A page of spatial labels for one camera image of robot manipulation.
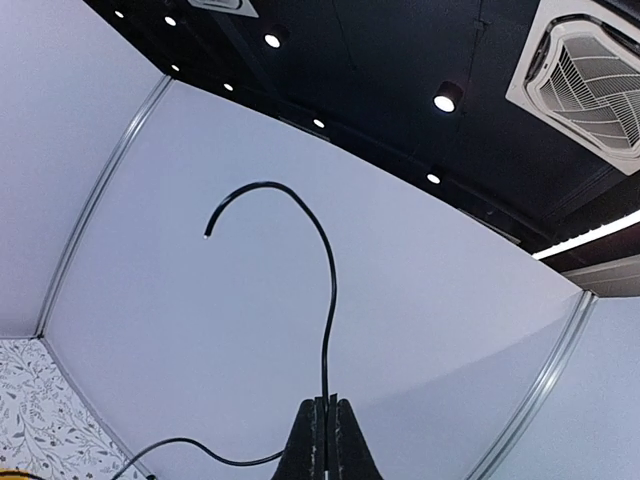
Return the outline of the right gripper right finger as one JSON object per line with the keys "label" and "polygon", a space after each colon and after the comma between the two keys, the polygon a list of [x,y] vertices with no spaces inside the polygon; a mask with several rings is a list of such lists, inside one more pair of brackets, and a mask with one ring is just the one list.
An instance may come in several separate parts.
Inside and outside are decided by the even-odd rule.
{"label": "right gripper right finger", "polygon": [[325,421],[325,477],[329,480],[382,480],[347,399],[329,398]]}

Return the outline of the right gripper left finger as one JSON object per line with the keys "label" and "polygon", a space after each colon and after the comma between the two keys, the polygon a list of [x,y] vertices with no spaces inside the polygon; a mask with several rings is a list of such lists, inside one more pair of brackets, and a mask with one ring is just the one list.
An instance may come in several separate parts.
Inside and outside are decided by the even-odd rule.
{"label": "right gripper left finger", "polygon": [[325,477],[325,420],[321,397],[303,400],[272,480]]}

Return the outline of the floral patterned table mat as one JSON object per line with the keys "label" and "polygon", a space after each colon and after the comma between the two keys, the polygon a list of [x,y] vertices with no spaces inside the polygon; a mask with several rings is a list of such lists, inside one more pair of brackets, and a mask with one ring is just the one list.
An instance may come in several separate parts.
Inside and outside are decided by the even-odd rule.
{"label": "floral patterned table mat", "polygon": [[1,342],[1,469],[110,479],[126,455],[37,340]]}

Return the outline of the round ceiling spotlight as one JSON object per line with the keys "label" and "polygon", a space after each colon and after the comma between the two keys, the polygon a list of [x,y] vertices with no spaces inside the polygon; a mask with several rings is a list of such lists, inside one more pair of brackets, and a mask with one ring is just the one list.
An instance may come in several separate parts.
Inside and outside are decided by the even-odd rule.
{"label": "round ceiling spotlight", "polygon": [[444,179],[444,173],[439,168],[431,168],[425,175],[425,178],[432,184],[439,185]]}
{"label": "round ceiling spotlight", "polygon": [[463,90],[455,83],[444,81],[438,87],[433,103],[445,113],[453,113],[463,97]]}
{"label": "round ceiling spotlight", "polygon": [[282,25],[273,25],[263,35],[265,43],[273,48],[281,48],[289,38],[289,31]]}

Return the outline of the far yellow plastic bin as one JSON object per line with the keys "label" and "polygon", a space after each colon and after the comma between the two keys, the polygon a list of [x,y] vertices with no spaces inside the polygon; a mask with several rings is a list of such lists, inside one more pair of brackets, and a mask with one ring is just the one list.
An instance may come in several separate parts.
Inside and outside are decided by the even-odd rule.
{"label": "far yellow plastic bin", "polygon": [[29,480],[30,475],[17,470],[1,470],[0,478],[1,480]]}

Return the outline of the ceiling air conditioner vent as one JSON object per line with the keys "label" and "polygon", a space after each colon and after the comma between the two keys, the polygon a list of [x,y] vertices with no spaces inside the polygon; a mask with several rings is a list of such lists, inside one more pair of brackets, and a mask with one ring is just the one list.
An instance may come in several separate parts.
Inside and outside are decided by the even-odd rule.
{"label": "ceiling air conditioner vent", "polygon": [[505,97],[623,174],[638,172],[638,2],[540,2]]}

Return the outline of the right aluminium frame post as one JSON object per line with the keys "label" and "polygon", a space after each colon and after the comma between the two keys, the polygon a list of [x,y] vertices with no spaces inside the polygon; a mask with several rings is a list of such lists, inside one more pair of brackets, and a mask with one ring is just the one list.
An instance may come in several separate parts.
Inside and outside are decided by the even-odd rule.
{"label": "right aluminium frame post", "polygon": [[490,479],[523,436],[565,371],[598,300],[582,291],[535,380],[506,425],[466,479]]}

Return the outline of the aluminium frame post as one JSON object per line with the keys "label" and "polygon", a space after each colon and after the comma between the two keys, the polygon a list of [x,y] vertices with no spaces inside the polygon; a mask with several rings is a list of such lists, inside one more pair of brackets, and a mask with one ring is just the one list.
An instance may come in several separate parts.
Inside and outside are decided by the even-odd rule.
{"label": "aluminium frame post", "polygon": [[565,371],[598,300],[582,291],[535,380],[506,425],[466,479],[490,479],[523,436]]}
{"label": "aluminium frame post", "polygon": [[122,135],[108,156],[104,166],[100,170],[86,200],[83,203],[83,206],[80,209],[76,221],[74,222],[48,284],[37,317],[34,333],[35,339],[43,339],[45,337],[49,321],[52,318],[57,300],[64,287],[66,276],[73,265],[74,257],[81,245],[96,209],[98,208],[129,149],[172,83],[173,78],[171,76],[161,76],[136,110],[134,116],[127,124]]}

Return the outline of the left aluminium frame post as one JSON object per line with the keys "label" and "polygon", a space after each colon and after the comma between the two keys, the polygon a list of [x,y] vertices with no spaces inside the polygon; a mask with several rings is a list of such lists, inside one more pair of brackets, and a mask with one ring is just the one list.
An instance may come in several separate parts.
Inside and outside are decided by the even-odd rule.
{"label": "left aluminium frame post", "polygon": [[66,276],[73,265],[74,257],[81,245],[96,209],[98,208],[129,149],[172,83],[173,78],[171,76],[161,76],[136,110],[134,116],[127,124],[122,135],[108,156],[104,166],[100,170],[86,200],[83,203],[83,206],[80,209],[76,221],[74,222],[48,284],[37,317],[34,333],[35,339],[43,339],[45,337],[49,321],[52,318],[57,300],[64,287]]}

